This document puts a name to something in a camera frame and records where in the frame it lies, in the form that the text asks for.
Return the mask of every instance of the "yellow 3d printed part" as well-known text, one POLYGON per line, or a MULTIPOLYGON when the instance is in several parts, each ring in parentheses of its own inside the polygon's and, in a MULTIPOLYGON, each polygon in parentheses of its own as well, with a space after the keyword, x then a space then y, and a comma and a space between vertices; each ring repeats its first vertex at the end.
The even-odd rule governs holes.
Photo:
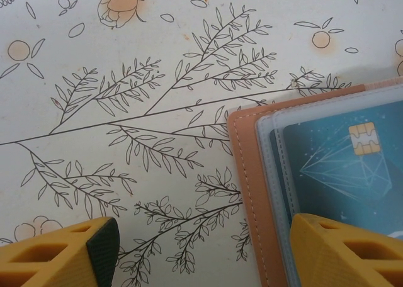
POLYGON ((403 287, 403 241, 309 214, 290 239, 302 287, 403 287))
POLYGON ((110 287, 116 220, 97 218, 0 247, 0 287, 110 287))

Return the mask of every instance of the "wallet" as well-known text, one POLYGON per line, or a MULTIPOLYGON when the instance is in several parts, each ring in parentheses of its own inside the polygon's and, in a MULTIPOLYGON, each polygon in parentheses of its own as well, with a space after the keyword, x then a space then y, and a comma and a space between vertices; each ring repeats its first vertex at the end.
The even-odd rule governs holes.
MULTIPOLYGON (((292 136, 296 129, 301 128, 298 124, 300 121, 304 121, 305 117, 310 116, 310 108, 314 110, 314 108, 320 108, 322 104, 329 103, 334 104, 334 106, 342 105, 345 99, 355 99, 356 96, 361 96, 365 91, 373 91, 375 95, 375 92, 383 91, 385 87, 393 87, 402 83, 403 78, 398 77, 291 101, 239 110, 230 114, 227 121, 230 141, 262 286, 287 287, 298 286, 299 284, 295 266, 293 265, 293 257, 289 250, 288 232, 292 216, 295 213, 306 211, 304 206, 299 206, 298 202, 296 202, 298 201, 296 200, 296 194, 293 194, 292 191, 284 191, 284 189, 295 188, 292 185, 285 188, 283 184, 279 183, 279 180, 282 180, 287 175, 287 172, 291 172, 287 167, 290 163, 290 156, 287 155, 285 144, 288 143, 287 149, 290 149, 292 139, 287 140, 287 137, 290 138, 290 135, 292 136), (268 136, 270 130, 274 130, 276 133, 276 138, 271 140, 268 136), (280 150, 281 160, 279 160, 278 165, 283 167, 281 168, 283 172, 279 173, 273 170, 270 160, 268 161, 267 156, 270 150, 267 148, 270 141, 272 144, 277 143, 277 148, 280 150)), ((357 125, 358 130, 354 130, 355 128, 353 127, 349 132, 351 135, 356 135, 361 128, 363 127, 357 125)), ((357 141, 354 144, 354 150, 357 155, 368 150, 368 147, 360 147, 360 145, 359 142, 357 144, 357 141)), ((320 181, 323 178, 315 176, 314 179, 320 181)), ((335 183, 328 183, 328 186, 332 188, 335 183)), ((372 200, 370 201, 371 203, 375 199, 370 195, 365 198, 360 197, 360 200, 372 200)))

